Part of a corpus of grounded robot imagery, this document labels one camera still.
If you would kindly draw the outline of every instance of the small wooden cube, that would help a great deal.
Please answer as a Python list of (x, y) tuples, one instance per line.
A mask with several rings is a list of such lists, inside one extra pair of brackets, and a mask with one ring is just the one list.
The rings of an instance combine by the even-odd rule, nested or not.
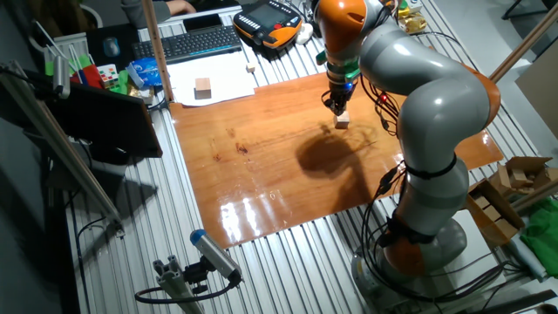
[(490, 205), (487, 208), (484, 209), (485, 215), (490, 218), (491, 221), (495, 222), (498, 219), (500, 219), (501, 215), (498, 212), (498, 210), (496, 210), (496, 208), (494, 208), (494, 206)]
[(196, 99), (211, 98), (211, 83), (209, 78), (197, 78), (195, 80), (194, 96)]
[(247, 71), (248, 73), (254, 73), (254, 71), (255, 71), (255, 64), (253, 64), (253, 63), (251, 63), (251, 62), (250, 62), (250, 63), (247, 63), (247, 64), (246, 64), (246, 71)]
[(509, 174), (509, 182), (512, 184), (512, 188), (521, 188), (527, 183), (527, 177), (523, 170), (512, 169)]
[(346, 129), (349, 127), (349, 112), (345, 111), (340, 116), (333, 116), (333, 125), (336, 129)]
[(517, 229), (512, 226), (509, 222), (507, 222), (506, 219), (504, 218), (500, 218), (497, 222), (496, 222), (496, 227), (498, 227), (498, 229), (504, 234), (504, 236), (507, 239), (511, 239), (512, 236), (515, 236), (515, 234), (517, 233)]
[(490, 202), (487, 200), (486, 197), (484, 196), (480, 196), (479, 198), (475, 199), (474, 202), (477, 203), (477, 205), (479, 205), (479, 207), (481, 209), (487, 208), (488, 206), (490, 206)]

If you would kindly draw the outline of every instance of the keyboard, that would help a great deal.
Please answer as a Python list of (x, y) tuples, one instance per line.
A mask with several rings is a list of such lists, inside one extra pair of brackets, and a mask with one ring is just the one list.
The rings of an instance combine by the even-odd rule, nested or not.
[[(239, 51), (242, 44), (233, 27), (222, 26), (211, 31), (197, 31), (162, 38), (161, 42), (167, 63), (171, 65), (193, 58)], [(154, 57), (151, 41), (132, 44), (132, 48), (136, 60)]]

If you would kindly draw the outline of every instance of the metal pole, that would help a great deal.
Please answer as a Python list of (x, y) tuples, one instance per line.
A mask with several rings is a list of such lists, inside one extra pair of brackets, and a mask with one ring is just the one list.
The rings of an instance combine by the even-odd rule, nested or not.
[[(10, 70), (25, 76), (16, 61), (10, 63)], [(23, 109), (33, 125), (44, 136), (46, 141), (56, 152), (60, 160), (68, 167), (76, 178), (81, 188), (89, 195), (104, 211), (107, 218), (120, 224), (120, 214), (111, 199), (106, 195), (103, 188), (97, 182), (87, 165), (79, 157), (78, 152), (71, 146), (68, 136), (64, 133), (51, 111), (43, 101), (37, 100), (28, 83), (20, 78), (9, 74), (0, 74), (0, 83), (3, 84), (11, 97)]]
[(168, 78), (167, 60), (165, 59), (165, 52), (163, 51), (163, 44), (160, 41), (159, 26), (157, 25), (157, 17), (155, 17), (155, 9), (153, 8), (152, 0), (141, 0), (143, 12), (146, 16), (147, 29), (149, 30), (149, 37), (151, 38), (151, 46), (159, 68), (160, 81), (165, 91), (165, 99), (171, 102), (173, 98), (173, 88), (171, 87), (171, 80)]
[(558, 20), (558, 3), (548, 12), (548, 14), (538, 23), (533, 30), (523, 39), (523, 42), (512, 53), (507, 56), (506, 60), (490, 75), (490, 80), (494, 83), (498, 81), (523, 57), (527, 50), (531, 49), (534, 43), (548, 30), (548, 28)]

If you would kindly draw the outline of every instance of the person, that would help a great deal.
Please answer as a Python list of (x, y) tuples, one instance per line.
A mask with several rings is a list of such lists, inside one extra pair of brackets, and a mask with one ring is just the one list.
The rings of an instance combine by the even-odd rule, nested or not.
[[(122, 10), (135, 28), (147, 27), (146, 16), (143, 13), (141, 0), (121, 0)], [(180, 14), (195, 13), (196, 9), (185, 0), (157, 1), (153, 0), (153, 8), (157, 23), (164, 22), (170, 17)]]

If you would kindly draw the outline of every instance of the wooden table surface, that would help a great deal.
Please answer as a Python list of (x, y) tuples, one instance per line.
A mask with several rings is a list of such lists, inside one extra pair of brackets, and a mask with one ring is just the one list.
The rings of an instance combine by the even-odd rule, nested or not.
[[(327, 88), (323, 73), (216, 105), (170, 105), (204, 229), (222, 247), (369, 202), (401, 161), (361, 86), (347, 105), (348, 130), (333, 127), (320, 100)], [(503, 158), (486, 131), (456, 153), (469, 169)]]

